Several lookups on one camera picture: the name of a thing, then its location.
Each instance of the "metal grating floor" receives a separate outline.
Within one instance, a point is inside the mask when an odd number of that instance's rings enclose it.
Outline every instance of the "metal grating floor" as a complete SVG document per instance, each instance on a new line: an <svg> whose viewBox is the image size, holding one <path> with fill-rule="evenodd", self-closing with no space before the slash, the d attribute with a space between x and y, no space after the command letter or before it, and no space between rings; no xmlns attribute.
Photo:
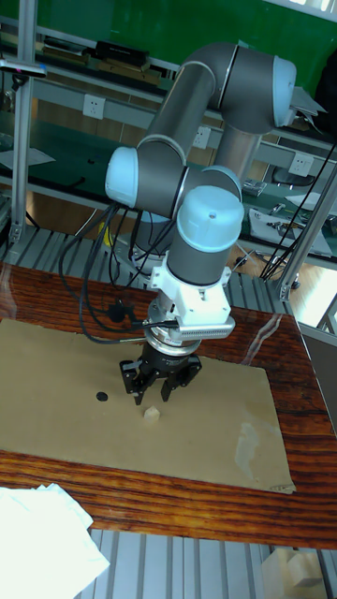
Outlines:
<svg viewBox="0 0 337 599"><path fill-rule="evenodd" d="M261 564L272 547L99 530L91 536L110 568L76 599L264 599ZM317 553L332 599L337 551Z"/></svg>
<svg viewBox="0 0 337 599"><path fill-rule="evenodd" d="M71 235L57 233L47 229L36 229L28 226L23 238L9 251L2 246L0 256L9 264L26 267L29 269L58 271L58 260L65 244L74 239ZM85 261L93 245L92 240L83 239L75 245L65 259L65 274L82 277ZM110 249L102 248L98 255L91 278L108 283ZM122 270L118 279L120 285L127 285L134 272ZM132 286L146 288L143 277L138 277ZM226 288L227 299L231 306L250 308L278 314L291 314L290 304L278 298L274 281L265 283L255 277L251 279L248 274L233 272Z"/></svg>

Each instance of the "black circular mark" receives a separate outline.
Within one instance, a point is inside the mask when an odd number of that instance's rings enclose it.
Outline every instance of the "black circular mark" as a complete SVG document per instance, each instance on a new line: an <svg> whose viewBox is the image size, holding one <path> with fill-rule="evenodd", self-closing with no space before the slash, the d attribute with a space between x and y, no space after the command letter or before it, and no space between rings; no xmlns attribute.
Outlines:
<svg viewBox="0 0 337 599"><path fill-rule="evenodd" d="M108 395L107 395L107 393L104 393L104 391L98 391L98 393L96 394L96 397L99 402L107 402L108 401Z"/></svg>

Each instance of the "wooden table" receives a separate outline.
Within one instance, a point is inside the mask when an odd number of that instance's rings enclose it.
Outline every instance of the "wooden table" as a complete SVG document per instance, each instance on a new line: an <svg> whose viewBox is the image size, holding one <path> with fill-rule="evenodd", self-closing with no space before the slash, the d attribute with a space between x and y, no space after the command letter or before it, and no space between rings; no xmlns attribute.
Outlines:
<svg viewBox="0 0 337 599"><path fill-rule="evenodd" d="M57 275L0 264L1 268L0 317L16 313L14 317L21 321L80 332L77 302L64 290ZM68 281L80 290L79 279ZM90 283L91 298L97 307L103 288L105 299L116 293L110 286ZM136 315L145 316L153 294L128 289L125 296L135 304ZM226 340L204 342L201 355L242 362L257 332L271 318L270 314L238 308L232 313L237 323L233 333ZM89 330L106 336L94 325ZM282 316L279 329L262 344L252 365L264 368L271 383L297 487L293 495L6 451L0 452L0 486L23 488L57 482L93 516L96 528L337 548L337 440L292 316Z"/></svg>

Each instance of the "black cable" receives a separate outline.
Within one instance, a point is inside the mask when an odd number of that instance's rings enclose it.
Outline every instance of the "black cable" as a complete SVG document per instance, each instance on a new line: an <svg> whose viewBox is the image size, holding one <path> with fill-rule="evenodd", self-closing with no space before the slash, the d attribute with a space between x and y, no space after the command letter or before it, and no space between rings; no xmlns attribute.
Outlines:
<svg viewBox="0 0 337 599"><path fill-rule="evenodd" d="M136 243L136 238L137 238L137 234L139 232L139 225L140 225L140 221L141 221L141 216L142 216L142 211L139 211L139 213L137 214L137 218L134 224L134 227L132 229L131 232L131 238L130 238L130 247L129 247L129 252L128 252L128 258L129 260L131 260L131 256L133 255L133 249Z"/></svg>
<svg viewBox="0 0 337 599"><path fill-rule="evenodd" d="M8 250L11 248L11 246L13 245L13 243L10 244L9 246L9 232L10 232L10 226L11 226L11 220L10 218L7 220L4 228L2 229L2 231L0 232L0 248L3 248L3 245L5 245L5 249L2 252L2 254L0 255L0 262L2 262L5 259L5 256L8 252Z"/></svg>
<svg viewBox="0 0 337 599"><path fill-rule="evenodd" d="M152 242L152 236L154 234L154 218L150 212L148 212L148 214L150 216L150 223L151 223L150 235L149 235L149 239L148 239L148 245L150 245ZM157 250L157 248L154 248L154 249L157 252L158 257L160 257L160 254L159 254L159 251Z"/></svg>
<svg viewBox="0 0 337 599"><path fill-rule="evenodd" d="M171 244L170 244L170 243L168 243L168 245L166 245L166 246L165 246L165 248L164 248L164 250L163 250L163 252L162 252L161 256L163 256L163 255L164 255L164 254L167 252L167 250L169 249L169 247L170 247L170 246L171 246Z"/></svg>
<svg viewBox="0 0 337 599"><path fill-rule="evenodd" d="M255 250L251 250L250 252L247 252L244 256L242 256L238 263L235 264L234 269L232 269L232 272L234 272L241 264L245 264L246 260L248 260L248 256L251 255L254 251Z"/></svg>
<svg viewBox="0 0 337 599"><path fill-rule="evenodd" d="M334 151L335 147L336 147L336 144L334 143L334 144L331 146L331 148L330 148L330 151L329 151L329 153L328 153L328 155L327 155L327 157L326 157L326 159L325 159L325 161L324 161L324 163L323 163L322 167L320 168L320 170L319 170L318 174L316 175L316 177L315 177L315 179L313 180L312 184L310 185L310 187L309 187L309 189L308 189L307 193L305 194L305 196L304 196L304 198L303 198L302 202L300 203L300 206L298 206L298 208L295 210L295 212L294 212L294 214L293 214L293 216L292 216L292 218L291 218L291 221L290 221L289 223L287 223L287 224L286 224L286 230L285 230L285 232L284 232L284 234L283 234L283 237L282 237L282 239L281 239L281 240L278 242L277 246L275 247L275 249L274 249L274 251L273 251L273 254L271 255L271 259L270 259L270 260L269 260L269 262L266 264L266 266L264 267L263 271L262 271L262 272L261 272L261 274L260 274L260 278L262 278L262 279L264 279L264 280L266 280L266 279L268 278L270 264L272 264L272 261L273 261L273 259L275 258L275 256L276 256L277 252L278 252L278 251L279 251L279 249L281 248L281 246L282 246L282 243L283 243L283 241L285 240L285 238L286 238L286 235L287 235L288 231L290 230L290 228L291 228L291 226L292 226L293 222L295 221L295 218L296 218L296 217L297 217L297 215L299 214L301 207L304 205L304 203L305 203L305 201L307 200L307 198L308 198L309 194L312 192L312 190L313 190L313 188L314 188L314 186L315 186L315 183L317 182L317 180L319 179L320 175L322 174L322 171L323 171L323 169L325 168L325 166L327 165L327 163L328 163L328 161L329 161L329 159L330 159L330 156L331 156L331 154L333 153L333 151ZM295 240L295 246L296 246L297 242L298 242L298 241L299 241L299 239L300 239L300 235L299 235L299 236L298 236L298 238Z"/></svg>
<svg viewBox="0 0 337 599"><path fill-rule="evenodd" d="M279 269L277 272L274 272L274 273L272 274L272 277L276 277L277 275L279 275L279 274L282 274L282 272L284 271L284 269L285 269L285 267L282 267L282 268L281 268L281 269Z"/></svg>
<svg viewBox="0 0 337 599"><path fill-rule="evenodd" d="M119 261L117 260L117 257L116 257L116 254L115 254L114 250L115 250L116 242L117 242L118 236L119 236L119 234L121 232L121 228L123 226L123 222L125 221L127 213L128 213L128 209L125 210L125 213L123 214L123 216L122 216L122 218L121 218L121 220L119 222L119 225L117 226L117 229L116 229L116 232L114 234L114 239L113 239L113 243L112 244L111 244L110 232L109 232L109 242L110 242L109 277L110 277L111 284L114 287L116 286L115 282L118 281L119 276L121 274L121 266L120 266ZM117 274L116 274L116 276L114 278L112 277L112 258L113 257L115 259L116 267L117 267Z"/></svg>
<svg viewBox="0 0 337 599"><path fill-rule="evenodd" d="M2 51L2 48L0 50L0 58L4 58L4 54ZM3 109L4 107L4 102L5 102L5 71L2 71L1 73L1 97L0 97L0 111Z"/></svg>
<svg viewBox="0 0 337 599"><path fill-rule="evenodd" d="M89 314L90 316L93 318L93 320L98 324L98 326L100 326L103 330L107 331L107 332L112 332L112 333L126 333L126 332L133 332L135 330L139 330L139 329L143 329L144 326L145 328L154 328L157 326L165 326L167 328L177 328L178 324L175 323L174 321L168 321L168 323L166 322L160 322L160 323L151 323L148 325L143 325L142 322L138 322L135 323L131 328L129 329L112 329L111 327L108 327L107 325L105 325L101 320L99 320L99 318L95 315L94 312L94 308L90 303L89 300L89 293L88 293L88 282L89 282L89 276L90 276L90 272L92 270L92 267L95 263L95 259L96 256L99 252L99 249L102 245L102 242L104 240L106 231L108 229L108 227L110 226L110 220L111 218L113 218L114 214L116 213L116 211L112 211L108 214L107 219L105 221L104 226L102 227L102 230L100 231L97 239L95 240L95 243L92 247L92 250L88 256L85 268L84 268L84 275L83 275L83 283L82 283L82 289L81 289L81 295L80 295L80 322L83 322L83 318L82 318L82 308L83 308L83 300L85 300L85 305L87 307L87 309L89 310Z"/></svg>
<svg viewBox="0 0 337 599"><path fill-rule="evenodd" d="M298 236L298 238L296 240L294 240L291 243L291 245L289 245L289 247L287 247L285 249L285 251L282 253L282 255L279 256L277 258L277 260L272 264L272 266L268 270L267 274L263 278L264 281L266 281L267 279L270 279L274 275L275 271L282 265L282 262L284 262L284 260L286 260L286 258L289 256L289 254L291 254L291 252L293 252L293 250L295 250L295 247L300 239L300 235Z"/></svg>
<svg viewBox="0 0 337 599"><path fill-rule="evenodd" d="M66 288L66 291L74 298L74 300L76 301L80 301L80 297L75 293L75 291L73 291L70 287L70 285L67 283L66 278L64 276L64 271L63 271L63 266L64 266L64 261L65 261L65 257L66 254L69 252L69 250L72 248L73 245L75 245L75 243L80 243L80 241L83 239L84 235L86 235L86 233L89 233L91 230L93 230L93 228L98 225L98 223L100 223L101 220L103 220L107 214L110 211L110 206L104 210L101 214L99 214L91 223L89 223L87 225L87 227L82 231L81 234L77 235L76 237L74 237L73 240L70 241L70 243L68 243L65 248L63 249L63 251L61 252L60 258L59 258L59 263L58 263L58 273L60 276L60 279L63 283L63 285Z"/></svg>
<svg viewBox="0 0 337 599"><path fill-rule="evenodd" d="M171 229L174 225L175 225L175 223L173 221L167 221L165 223L165 226L163 226L163 228L161 229L161 231L159 231L159 233L157 233L157 235L154 239L154 243L150 247L150 249L146 250L146 252L144 252L144 254L142 254L141 256L138 256L135 261L138 262L139 260L142 260L145 256L149 257L149 254L152 252L152 250L155 248L155 246L164 241L164 239L169 234L169 232L171 231Z"/></svg>
<svg viewBox="0 0 337 599"><path fill-rule="evenodd" d="M34 220L33 216L30 215L29 212L26 211L26 217L28 218L28 220L32 223L32 225L34 225L35 228L37 229L41 229L41 227L37 224L37 221Z"/></svg>
<svg viewBox="0 0 337 599"><path fill-rule="evenodd" d="M70 183L66 187L73 189L74 187L78 187L79 185L82 185L83 183L85 183L85 177L80 177L77 181Z"/></svg>
<svg viewBox="0 0 337 599"><path fill-rule="evenodd" d="M121 339L97 339L96 337L94 337L93 335L91 335L88 330L86 329L85 325L84 325L84 321L83 321L83 301L84 299L84 286L82 286L81 288L81 295L80 295L80 305L79 305L79 319L80 319L80 324L81 324L81 329L83 334L85 335L85 337L87 337L90 341L93 341L94 343L101 343L104 345L116 345L117 343L120 343Z"/></svg>
<svg viewBox="0 0 337 599"><path fill-rule="evenodd" d="M168 233L170 232L170 230L172 229L172 227L173 227L174 225L175 225L175 223L174 223L174 222L170 222L170 223L169 223L168 230L165 232L165 234L164 234L164 236L163 236L163 239L165 239L166 235L168 235ZM163 240L163 239L159 239L159 236L157 236L157 238L158 238L158 241L157 241L157 240L155 240L155 241L154 241L154 244L153 244L153 245L151 246L151 248L150 248L150 249L149 249L149 250L146 252L146 255L144 254L144 256L145 256L145 257L144 257L144 260L143 260L143 261L142 261L142 263L141 263L141 266L139 267L139 270L138 270L138 272L136 272L136 274L134 274L134 276L133 276L133 277L130 279L130 281L128 282L128 284L126 285L126 287L130 287L130 285L131 285L131 284L132 284L132 283L133 283L133 282L134 282L134 281L137 279L137 277L138 277L138 276L141 274L141 271L143 270L143 268L144 268L144 265L145 265L145 262L146 262L146 260L148 259L148 257L149 257L149 255L150 255L151 251L154 249L154 247L155 247L155 246L156 246L158 243L160 243L160 242Z"/></svg>

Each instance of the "window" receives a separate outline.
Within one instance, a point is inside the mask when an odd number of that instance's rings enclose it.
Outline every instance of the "window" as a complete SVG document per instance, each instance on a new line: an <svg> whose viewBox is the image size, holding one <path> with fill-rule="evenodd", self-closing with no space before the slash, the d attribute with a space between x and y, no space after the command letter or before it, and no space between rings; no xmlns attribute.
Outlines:
<svg viewBox="0 0 337 599"><path fill-rule="evenodd" d="M281 7L293 8L300 12L337 22L337 0L265 0Z"/></svg>

